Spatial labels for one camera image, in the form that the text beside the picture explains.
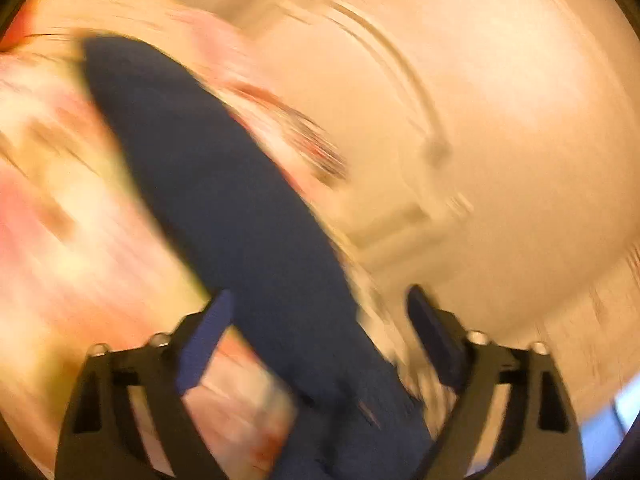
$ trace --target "screw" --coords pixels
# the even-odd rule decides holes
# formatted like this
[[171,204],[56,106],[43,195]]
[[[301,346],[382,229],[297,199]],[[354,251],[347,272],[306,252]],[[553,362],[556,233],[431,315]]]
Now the screw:
[[538,355],[550,354],[549,347],[542,341],[536,341],[535,343],[532,343],[530,348]]
[[478,346],[487,346],[489,344],[489,336],[484,332],[478,332],[478,330],[471,330],[466,333],[466,338],[473,344]]
[[110,351],[111,351],[111,348],[109,348],[109,345],[107,345],[106,343],[98,343],[98,344],[89,346],[89,349],[87,350],[86,354],[89,357],[100,357],[107,354]]
[[169,336],[165,332],[158,332],[157,334],[153,334],[149,339],[149,345],[155,346],[156,348],[160,348],[162,346],[167,346],[171,342],[171,336]]

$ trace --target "navy blue fabric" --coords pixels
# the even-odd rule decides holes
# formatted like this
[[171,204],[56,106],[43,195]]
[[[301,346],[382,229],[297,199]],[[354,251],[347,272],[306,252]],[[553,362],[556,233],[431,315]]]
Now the navy blue fabric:
[[213,303],[207,306],[193,336],[180,352],[178,373],[175,377],[175,387],[179,395],[184,395],[200,382],[218,341],[231,325],[233,310],[233,297],[228,290],[223,290]]
[[84,50],[146,204],[204,286],[232,291],[233,323],[311,410],[273,478],[410,478],[431,444],[422,406],[357,323],[327,236],[279,168],[153,47],[103,36]]

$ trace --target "pink and yellow fabric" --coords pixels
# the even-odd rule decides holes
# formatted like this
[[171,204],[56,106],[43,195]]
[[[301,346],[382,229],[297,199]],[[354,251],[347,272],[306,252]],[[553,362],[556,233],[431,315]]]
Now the pink and yellow fabric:
[[[175,0],[30,0],[26,12],[0,56],[0,410],[51,475],[87,347],[139,346],[207,301],[142,206],[78,77],[78,35],[136,37],[183,63],[312,208],[335,206],[343,167],[318,127],[279,102],[238,33],[206,12]],[[152,460],[169,472],[142,396],[132,398]],[[184,402],[233,480],[265,475],[293,416],[233,327]]]

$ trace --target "metal screw head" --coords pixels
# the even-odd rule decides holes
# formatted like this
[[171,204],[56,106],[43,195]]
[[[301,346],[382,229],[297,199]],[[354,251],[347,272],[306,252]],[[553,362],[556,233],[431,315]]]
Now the metal screw head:
[[89,349],[87,350],[86,354],[89,357],[100,357],[102,355],[107,354],[110,351],[111,351],[111,348],[109,348],[109,345],[107,345],[106,343],[98,343],[98,344],[89,346]]
[[542,341],[532,343],[530,348],[538,355],[549,355],[551,353],[549,347]]
[[171,342],[171,336],[169,336],[165,332],[158,332],[157,334],[153,334],[149,339],[149,345],[155,346],[156,348],[160,348],[162,346],[167,346]]
[[478,332],[478,330],[471,330],[466,333],[466,338],[469,339],[473,344],[479,346],[487,346],[489,344],[489,336],[484,332]]

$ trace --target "silver bolt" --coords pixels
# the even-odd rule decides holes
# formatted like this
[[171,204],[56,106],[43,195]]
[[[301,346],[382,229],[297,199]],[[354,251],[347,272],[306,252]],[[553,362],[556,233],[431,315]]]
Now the silver bolt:
[[98,343],[98,344],[89,346],[89,349],[87,350],[86,354],[89,357],[100,357],[107,354],[110,351],[111,351],[111,348],[109,348],[109,345],[107,345],[106,343]]
[[478,330],[471,330],[466,333],[466,338],[473,344],[478,346],[487,346],[489,344],[489,336],[484,332],[478,332]]
[[551,353],[549,351],[549,347],[542,341],[536,341],[535,343],[532,343],[530,348],[538,355],[549,355]]
[[170,342],[171,336],[169,336],[165,332],[158,332],[157,334],[153,334],[149,339],[149,344],[151,346],[155,346],[156,348],[167,346]]

